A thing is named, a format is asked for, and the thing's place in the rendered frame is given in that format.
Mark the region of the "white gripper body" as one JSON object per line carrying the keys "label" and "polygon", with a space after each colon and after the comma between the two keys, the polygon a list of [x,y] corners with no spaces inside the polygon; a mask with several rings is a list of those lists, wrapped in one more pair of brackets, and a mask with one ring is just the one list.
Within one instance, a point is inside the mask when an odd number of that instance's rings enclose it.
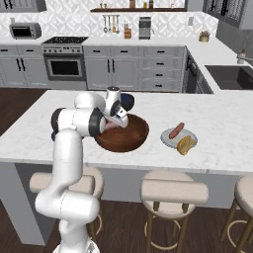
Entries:
{"label": "white gripper body", "polygon": [[109,117],[106,116],[106,129],[109,128],[116,128],[116,127],[122,127],[125,128],[128,125],[128,118],[127,116],[124,116],[123,118],[119,117],[118,115]]}

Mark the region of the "brown wooden bowl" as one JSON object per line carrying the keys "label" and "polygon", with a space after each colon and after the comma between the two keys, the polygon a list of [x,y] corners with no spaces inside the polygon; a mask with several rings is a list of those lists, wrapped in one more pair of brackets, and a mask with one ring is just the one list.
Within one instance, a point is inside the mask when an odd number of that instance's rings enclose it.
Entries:
{"label": "brown wooden bowl", "polygon": [[141,147],[149,134],[148,123],[132,114],[128,114],[127,127],[106,129],[95,136],[96,142],[106,150],[113,152],[130,152]]}

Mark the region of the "brown sausage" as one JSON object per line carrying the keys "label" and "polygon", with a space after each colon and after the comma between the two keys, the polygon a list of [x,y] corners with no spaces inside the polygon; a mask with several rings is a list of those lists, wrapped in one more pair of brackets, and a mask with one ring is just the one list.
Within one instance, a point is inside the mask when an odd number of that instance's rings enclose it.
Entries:
{"label": "brown sausage", "polygon": [[179,132],[184,128],[184,123],[179,123],[168,135],[168,137],[170,139],[173,139],[174,137],[176,137]]}

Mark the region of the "yellow bun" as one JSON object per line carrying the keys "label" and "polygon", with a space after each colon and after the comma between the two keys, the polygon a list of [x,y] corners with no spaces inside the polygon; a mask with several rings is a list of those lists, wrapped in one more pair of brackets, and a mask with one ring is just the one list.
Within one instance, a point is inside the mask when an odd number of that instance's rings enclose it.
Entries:
{"label": "yellow bun", "polygon": [[196,141],[189,135],[183,137],[177,144],[177,151],[181,155],[186,155],[188,151],[196,144]]}

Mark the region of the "grey lower cupboard run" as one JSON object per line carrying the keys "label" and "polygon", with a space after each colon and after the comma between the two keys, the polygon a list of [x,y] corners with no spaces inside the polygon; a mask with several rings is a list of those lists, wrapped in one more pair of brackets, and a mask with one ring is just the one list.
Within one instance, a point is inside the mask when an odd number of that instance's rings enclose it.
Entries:
{"label": "grey lower cupboard run", "polygon": [[184,46],[84,45],[87,86],[106,90],[179,93]]}
{"label": "grey lower cupboard run", "polygon": [[46,87],[48,80],[41,46],[0,44],[0,75],[6,87]]}

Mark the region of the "beige round bar stool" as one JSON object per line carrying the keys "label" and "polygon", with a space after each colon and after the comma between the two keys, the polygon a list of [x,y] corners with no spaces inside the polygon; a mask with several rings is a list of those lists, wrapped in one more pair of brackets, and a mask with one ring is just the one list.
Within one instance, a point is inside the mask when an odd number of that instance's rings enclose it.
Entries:
{"label": "beige round bar stool", "polygon": [[[247,213],[249,219],[246,221],[246,226],[238,243],[234,244],[230,237],[230,227],[236,223],[236,220],[232,219],[237,207],[240,207],[245,213]],[[248,241],[251,243],[253,241],[253,176],[242,176],[235,184],[234,199],[222,230],[220,240],[223,241],[225,237],[228,237],[230,243],[234,246],[233,253],[244,253],[242,248],[245,242]]]}
{"label": "beige round bar stool", "polygon": [[[50,182],[51,174],[47,172],[37,172],[30,180],[30,190],[33,193],[38,193],[44,189]],[[98,200],[104,192],[104,177],[98,168],[85,167],[82,178],[70,186],[69,189],[75,192],[81,192],[93,195]],[[88,232],[94,241],[97,241],[97,235],[103,229],[102,211],[98,214],[99,227],[95,228],[95,222],[92,221],[88,224]]]}
{"label": "beige round bar stool", "polygon": [[[146,173],[141,180],[140,199],[147,209],[146,253],[150,253],[151,246],[181,253],[189,215],[197,205],[208,202],[209,189],[205,183],[195,182],[185,173],[156,170]],[[156,217],[174,222],[172,235],[179,233],[174,245],[162,247],[151,241],[152,221]]]}

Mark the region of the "dark dishwasher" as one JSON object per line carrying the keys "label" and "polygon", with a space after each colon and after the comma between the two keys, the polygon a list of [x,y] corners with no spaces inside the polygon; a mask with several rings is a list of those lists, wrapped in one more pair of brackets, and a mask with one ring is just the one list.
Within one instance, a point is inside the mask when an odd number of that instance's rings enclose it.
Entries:
{"label": "dark dishwasher", "polygon": [[182,92],[186,94],[212,94],[208,81],[188,49],[186,49]]}

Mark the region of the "silver coffee machine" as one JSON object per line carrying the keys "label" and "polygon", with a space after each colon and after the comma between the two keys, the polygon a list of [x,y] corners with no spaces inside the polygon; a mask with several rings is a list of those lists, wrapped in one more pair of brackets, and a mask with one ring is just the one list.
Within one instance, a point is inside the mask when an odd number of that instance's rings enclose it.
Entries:
{"label": "silver coffee machine", "polygon": [[150,17],[140,17],[138,23],[138,38],[140,40],[150,40],[151,35],[154,34],[151,28],[151,18]]}

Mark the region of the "dark sink basin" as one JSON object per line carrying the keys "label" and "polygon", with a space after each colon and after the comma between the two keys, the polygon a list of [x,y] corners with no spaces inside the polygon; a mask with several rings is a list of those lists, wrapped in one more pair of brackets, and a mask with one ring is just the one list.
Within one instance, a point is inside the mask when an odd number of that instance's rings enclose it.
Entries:
{"label": "dark sink basin", "polygon": [[249,66],[207,65],[221,90],[253,90],[253,69]]}

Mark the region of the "small potted plant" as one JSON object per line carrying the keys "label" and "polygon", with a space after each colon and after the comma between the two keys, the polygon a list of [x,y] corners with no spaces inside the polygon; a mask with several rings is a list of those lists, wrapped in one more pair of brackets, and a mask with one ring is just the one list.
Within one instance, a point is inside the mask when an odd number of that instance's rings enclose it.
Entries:
{"label": "small potted plant", "polygon": [[210,40],[210,33],[208,31],[202,31],[199,36],[200,42],[208,42]]}

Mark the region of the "silver toaster oven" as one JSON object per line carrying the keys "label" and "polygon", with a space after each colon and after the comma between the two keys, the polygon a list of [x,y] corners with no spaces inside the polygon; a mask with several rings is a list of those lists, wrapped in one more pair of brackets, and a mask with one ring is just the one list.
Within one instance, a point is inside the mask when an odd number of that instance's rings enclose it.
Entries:
{"label": "silver toaster oven", "polygon": [[42,36],[42,28],[39,23],[13,23],[9,28],[15,40],[36,40]]}

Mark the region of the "silver tap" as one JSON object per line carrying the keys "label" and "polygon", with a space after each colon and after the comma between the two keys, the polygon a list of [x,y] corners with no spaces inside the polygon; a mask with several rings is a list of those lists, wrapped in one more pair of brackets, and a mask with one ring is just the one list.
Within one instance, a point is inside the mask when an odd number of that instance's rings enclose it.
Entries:
{"label": "silver tap", "polygon": [[253,58],[246,56],[246,50],[242,48],[237,54],[237,63],[243,64],[245,61],[253,62]]}

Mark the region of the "grey glass-front upper cupboard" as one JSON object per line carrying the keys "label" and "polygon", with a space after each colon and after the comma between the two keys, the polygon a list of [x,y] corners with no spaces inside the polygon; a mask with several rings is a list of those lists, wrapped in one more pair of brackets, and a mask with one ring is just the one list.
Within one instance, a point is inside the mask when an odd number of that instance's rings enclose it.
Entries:
{"label": "grey glass-front upper cupboard", "polygon": [[203,11],[239,30],[253,30],[253,0],[204,0]]}

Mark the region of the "rail with hanging tools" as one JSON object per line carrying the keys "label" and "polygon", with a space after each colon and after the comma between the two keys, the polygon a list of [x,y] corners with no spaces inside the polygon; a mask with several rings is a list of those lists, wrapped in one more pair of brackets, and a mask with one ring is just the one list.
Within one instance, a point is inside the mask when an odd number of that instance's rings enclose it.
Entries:
{"label": "rail with hanging tools", "polygon": [[104,15],[104,33],[118,34],[120,32],[120,16]]}

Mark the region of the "brown wooden wall shelf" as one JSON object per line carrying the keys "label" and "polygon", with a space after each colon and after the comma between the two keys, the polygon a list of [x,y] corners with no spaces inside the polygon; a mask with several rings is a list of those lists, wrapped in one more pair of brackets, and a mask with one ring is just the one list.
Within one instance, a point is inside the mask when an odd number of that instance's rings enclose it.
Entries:
{"label": "brown wooden wall shelf", "polygon": [[91,13],[113,13],[113,12],[187,12],[186,8],[94,8]]}

